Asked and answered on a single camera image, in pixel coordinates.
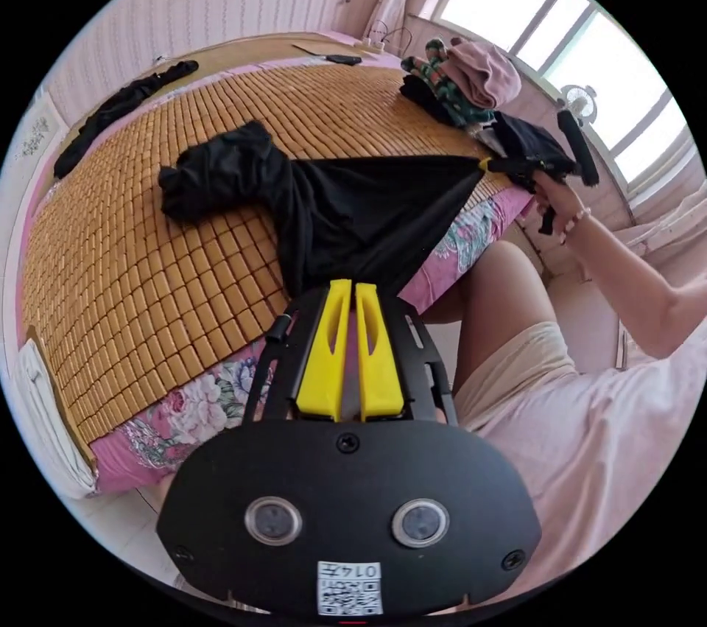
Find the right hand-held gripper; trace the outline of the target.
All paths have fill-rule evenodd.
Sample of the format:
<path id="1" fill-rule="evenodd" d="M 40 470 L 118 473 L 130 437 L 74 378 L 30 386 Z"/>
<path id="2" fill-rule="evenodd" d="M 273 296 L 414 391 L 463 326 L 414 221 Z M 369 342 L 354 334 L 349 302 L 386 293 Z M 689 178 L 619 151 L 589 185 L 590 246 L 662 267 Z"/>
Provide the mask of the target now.
<path id="1" fill-rule="evenodd" d="M 513 158 L 482 158 L 478 160 L 478 167 L 483 172 L 491 172 L 508 176 L 514 183 L 521 185 L 528 192 L 536 194 L 535 173 L 545 172 L 553 181 L 564 184 L 569 177 L 576 177 L 583 180 L 583 170 L 581 166 L 568 158 L 543 159 L 539 156 L 532 156 L 525 159 Z M 542 211 L 540 234 L 550 236 L 558 234 L 567 236 L 577 222 L 577 217 L 566 222 L 562 234 L 555 230 L 556 211 L 553 207 L 547 206 Z"/>

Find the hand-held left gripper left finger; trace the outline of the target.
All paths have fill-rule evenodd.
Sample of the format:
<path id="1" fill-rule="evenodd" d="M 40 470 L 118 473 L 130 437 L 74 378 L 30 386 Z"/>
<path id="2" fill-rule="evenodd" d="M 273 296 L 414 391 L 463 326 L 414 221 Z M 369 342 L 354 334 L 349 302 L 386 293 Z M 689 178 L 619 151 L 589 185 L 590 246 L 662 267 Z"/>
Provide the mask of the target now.
<path id="1" fill-rule="evenodd" d="M 296 405 L 302 416 L 339 421 L 351 307 L 351 281 L 331 281 L 318 313 Z"/>

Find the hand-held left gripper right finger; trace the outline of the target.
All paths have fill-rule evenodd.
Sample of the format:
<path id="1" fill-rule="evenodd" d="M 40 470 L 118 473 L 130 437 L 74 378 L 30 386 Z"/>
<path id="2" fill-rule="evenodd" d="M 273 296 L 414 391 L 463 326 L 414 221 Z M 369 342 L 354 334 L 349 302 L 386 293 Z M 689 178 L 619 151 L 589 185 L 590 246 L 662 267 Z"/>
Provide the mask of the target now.
<path id="1" fill-rule="evenodd" d="M 376 286 L 358 283 L 355 299 L 361 420 L 397 418 L 404 396 Z"/>

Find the person's right hand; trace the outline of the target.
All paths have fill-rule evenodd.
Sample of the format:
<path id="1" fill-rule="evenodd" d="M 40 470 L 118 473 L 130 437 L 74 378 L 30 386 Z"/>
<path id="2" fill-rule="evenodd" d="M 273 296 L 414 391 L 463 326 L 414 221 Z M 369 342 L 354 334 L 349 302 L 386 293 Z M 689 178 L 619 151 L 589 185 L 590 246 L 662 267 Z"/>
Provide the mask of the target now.
<path id="1" fill-rule="evenodd" d="M 533 177 L 538 212 L 542 216 L 550 211 L 555 213 L 552 232 L 557 235 L 563 245 L 568 235 L 580 221 L 590 216 L 591 211 L 584 206 L 575 191 L 566 183 L 556 181 L 539 170 L 534 172 Z"/>

